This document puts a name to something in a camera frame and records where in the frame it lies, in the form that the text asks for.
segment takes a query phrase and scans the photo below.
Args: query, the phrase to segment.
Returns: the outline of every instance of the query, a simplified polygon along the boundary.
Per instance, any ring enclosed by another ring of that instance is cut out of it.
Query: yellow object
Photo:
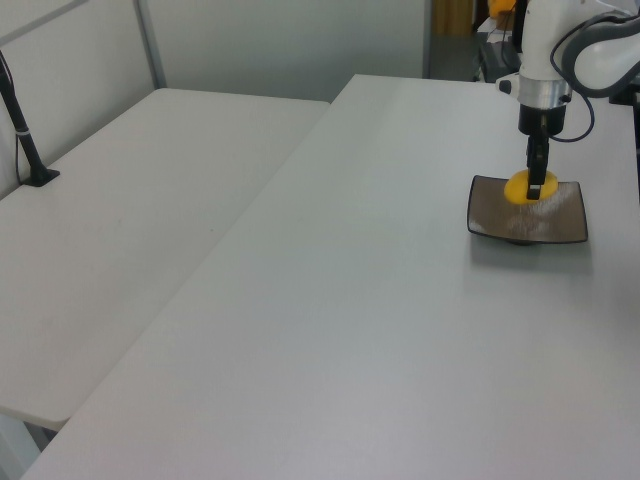
[[[516,0],[489,0],[489,16],[498,18],[501,13],[510,12],[516,5]]]
[[[529,171],[523,170],[516,173],[504,186],[505,198],[515,205],[527,205],[537,203],[540,200],[549,198],[558,190],[558,178],[551,172],[547,172],[544,185],[540,190],[540,200],[529,200],[527,191],[529,190]]]

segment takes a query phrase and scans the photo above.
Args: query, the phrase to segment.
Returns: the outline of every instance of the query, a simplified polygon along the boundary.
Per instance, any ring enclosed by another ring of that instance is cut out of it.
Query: yellow item in background
[[[497,19],[501,13],[509,13],[516,5],[516,0],[489,0],[489,16]]]

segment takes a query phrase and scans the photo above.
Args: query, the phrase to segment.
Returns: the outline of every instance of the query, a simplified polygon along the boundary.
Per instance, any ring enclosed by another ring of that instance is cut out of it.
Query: white table
[[[515,247],[465,216],[518,104],[355,77],[25,479],[637,480],[633,119],[595,107],[551,157],[590,242]]]
[[[0,413],[60,428],[327,109],[160,90],[0,202]]]

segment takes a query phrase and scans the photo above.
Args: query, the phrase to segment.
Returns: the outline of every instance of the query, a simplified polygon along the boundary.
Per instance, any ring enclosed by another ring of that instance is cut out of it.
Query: gray floor
[[[478,47],[485,41],[480,35],[431,37],[429,78],[473,81],[478,70]]]

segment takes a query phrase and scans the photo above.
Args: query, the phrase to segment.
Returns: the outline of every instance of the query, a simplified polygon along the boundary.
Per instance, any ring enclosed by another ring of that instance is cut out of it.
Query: yellow sponge
[[[515,205],[527,205],[531,203],[539,202],[545,198],[549,198],[551,195],[558,191],[558,179],[551,173],[547,172],[547,176],[544,181],[544,185],[540,190],[540,200],[529,200],[527,198],[527,191],[529,190],[529,171],[523,170],[516,173],[504,186],[505,198]]]

